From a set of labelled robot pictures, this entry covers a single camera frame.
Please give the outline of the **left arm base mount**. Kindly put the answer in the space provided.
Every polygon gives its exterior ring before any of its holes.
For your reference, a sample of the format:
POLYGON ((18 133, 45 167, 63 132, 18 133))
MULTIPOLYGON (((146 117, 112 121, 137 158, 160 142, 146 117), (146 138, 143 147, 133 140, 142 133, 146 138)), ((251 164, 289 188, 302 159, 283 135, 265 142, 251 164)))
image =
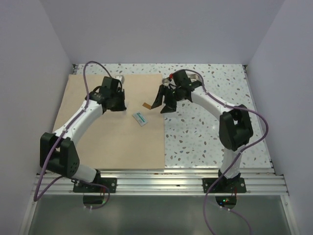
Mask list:
POLYGON ((71 182, 74 183, 73 192, 75 193, 115 193, 117 188, 117 178, 99 178, 94 183, 76 179, 71 182))

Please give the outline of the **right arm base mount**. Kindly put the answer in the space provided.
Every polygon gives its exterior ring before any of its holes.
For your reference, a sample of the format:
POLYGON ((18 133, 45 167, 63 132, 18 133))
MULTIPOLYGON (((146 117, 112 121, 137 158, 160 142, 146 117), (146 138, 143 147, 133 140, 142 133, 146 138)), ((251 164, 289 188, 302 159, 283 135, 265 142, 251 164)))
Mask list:
POLYGON ((202 178, 204 193, 246 193, 246 184, 241 173, 231 179, 223 176, 217 183, 218 178, 202 178))

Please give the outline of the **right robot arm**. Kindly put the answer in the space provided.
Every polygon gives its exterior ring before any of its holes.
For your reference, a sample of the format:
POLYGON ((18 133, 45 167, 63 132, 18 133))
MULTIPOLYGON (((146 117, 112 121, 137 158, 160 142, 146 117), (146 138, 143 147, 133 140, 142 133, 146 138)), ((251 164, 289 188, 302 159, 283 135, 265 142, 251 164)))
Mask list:
POLYGON ((160 111, 174 113, 177 103, 189 100, 203 107, 219 121, 219 139, 224 146, 224 158, 219 170, 218 187, 229 192, 240 176, 241 155, 253 136, 253 128, 246 106, 234 106, 209 93, 203 77, 196 71, 178 70, 164 78, 151 108, 162 106, 160 111))

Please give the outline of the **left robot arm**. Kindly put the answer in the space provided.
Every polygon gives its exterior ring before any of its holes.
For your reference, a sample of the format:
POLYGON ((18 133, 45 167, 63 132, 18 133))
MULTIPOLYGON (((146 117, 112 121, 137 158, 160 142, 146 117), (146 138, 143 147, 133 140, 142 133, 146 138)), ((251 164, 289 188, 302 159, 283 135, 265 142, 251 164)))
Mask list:
POLYGON ((76 145, 88 128, 106 111, 125 111, 125 78, 103 78, 102 84, 89 92, 77 112, 53 133, 40 138, 40 167, 69 179, 84 181, 90 192, 97 192, 102 181, 98 170, 80 163, 76 145))

